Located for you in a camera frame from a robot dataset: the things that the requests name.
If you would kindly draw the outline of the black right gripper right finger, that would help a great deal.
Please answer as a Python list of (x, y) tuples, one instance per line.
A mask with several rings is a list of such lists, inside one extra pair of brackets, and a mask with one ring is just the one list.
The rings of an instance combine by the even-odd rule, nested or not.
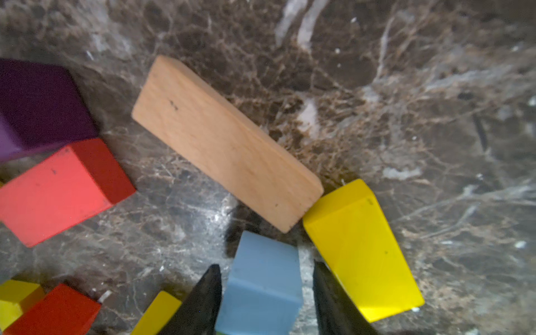
[(323, 262), (315, 261), (313, 291), (320, 335), (378, 334)]

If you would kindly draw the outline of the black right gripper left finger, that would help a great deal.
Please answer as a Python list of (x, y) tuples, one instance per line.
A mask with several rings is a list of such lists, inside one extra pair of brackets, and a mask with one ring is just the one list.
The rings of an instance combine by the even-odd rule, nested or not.
[(159, 334), (216, 334), (221, 301), (221, 268), (213, 264)]

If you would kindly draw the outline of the small blue block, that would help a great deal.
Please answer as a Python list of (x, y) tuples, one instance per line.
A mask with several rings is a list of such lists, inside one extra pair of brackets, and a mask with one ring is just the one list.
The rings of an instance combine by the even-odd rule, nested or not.
[(244, 231), (215, 330), (222, 334), (289, 334), (303, 304), (298, 249)]

